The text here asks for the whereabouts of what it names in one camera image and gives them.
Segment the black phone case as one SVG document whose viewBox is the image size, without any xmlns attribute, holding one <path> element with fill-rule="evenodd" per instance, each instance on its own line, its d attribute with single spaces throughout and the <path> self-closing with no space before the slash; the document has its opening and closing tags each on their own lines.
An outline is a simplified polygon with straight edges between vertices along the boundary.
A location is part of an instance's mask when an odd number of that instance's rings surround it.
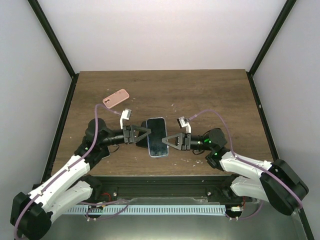
<svg viewBox="0 0 320 240">
<path fill-rule="evenodd" d="M 143 128 L 146 128 L 147 127 L 146 121 L 143 121 L 140 126 Z M 142 140 L 138 141 L 135 145 L 137 147 L 147 149 L 148 148 L 148 137 L 146 136 Z"/>
</svg>

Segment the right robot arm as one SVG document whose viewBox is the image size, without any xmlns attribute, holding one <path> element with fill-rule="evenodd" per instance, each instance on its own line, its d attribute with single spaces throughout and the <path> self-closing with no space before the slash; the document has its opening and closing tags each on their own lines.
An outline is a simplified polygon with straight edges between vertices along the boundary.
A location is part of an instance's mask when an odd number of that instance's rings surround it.
<svg viewBox="0 0 320 240">
<path fill-rule="evenodd" d="M 205 159 L 213 169 L 237 174 L 222 188 L 223 198 L 229 202 L 238 197 L 255 198 L 290 216 L 309 193 L 307 185 L 284 160 L 255 160 L 232 153 L 225 146 L 227 140 L 220 128 L 204 135 L 181 132 L 164 137 L 162 142 L 180 151 L 208 151 Z"/>
</svg>

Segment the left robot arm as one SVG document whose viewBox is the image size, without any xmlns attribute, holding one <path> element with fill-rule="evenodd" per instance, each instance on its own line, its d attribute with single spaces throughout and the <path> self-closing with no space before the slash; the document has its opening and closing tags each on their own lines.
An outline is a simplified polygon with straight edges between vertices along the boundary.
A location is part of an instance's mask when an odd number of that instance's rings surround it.
<svg viewBox="0 0 320 240">
<path fill-rule="evenodd" d="M 89 171 L 110 155 L 109 146 L 137 143 L 150 133 L 150 129 L 136 125 L 111 130 L 103 119 L 92 119 L 81 145 L 58 172 L 30 193 L 20 192 L 13 198 L 10 223 L 14 233 L 39 240 L 69 208 L 85 201 L 97 203 L 102 183 Z"/>
</svg>

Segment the pink phone case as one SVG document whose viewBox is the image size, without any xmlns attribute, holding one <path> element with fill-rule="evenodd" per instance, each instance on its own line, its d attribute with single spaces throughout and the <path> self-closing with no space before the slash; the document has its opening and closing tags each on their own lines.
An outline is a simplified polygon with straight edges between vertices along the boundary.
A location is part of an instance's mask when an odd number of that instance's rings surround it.
<svg viewBox="0 0 320 240">
<path fill-rule="evenodd" d="M 129 93 L 125 89 L 120 89 L 115 93 L 107 96 L 102 100 L 102 103 L 105 105 L 106 108 L 111 109 L 116 105 L 124 102 L 130 97 Z"/>
</svg>

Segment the white silver smartphone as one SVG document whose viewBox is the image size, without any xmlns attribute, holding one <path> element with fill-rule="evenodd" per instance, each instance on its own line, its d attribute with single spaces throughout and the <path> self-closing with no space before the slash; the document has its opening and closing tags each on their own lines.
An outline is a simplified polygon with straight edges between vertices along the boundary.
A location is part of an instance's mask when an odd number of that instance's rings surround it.
<svg viewBox="0 0 320 240">
<path fill-rule="evenodd" d="M 107 158 L 107 157 L 109 157 L 109 156 L 110 156 L 109 148 L 108 148 L 108 147 L 103 148 L 103 149 L 101 150 L 101 158 L 103 159 L 103 158 Z"/>
</svg>

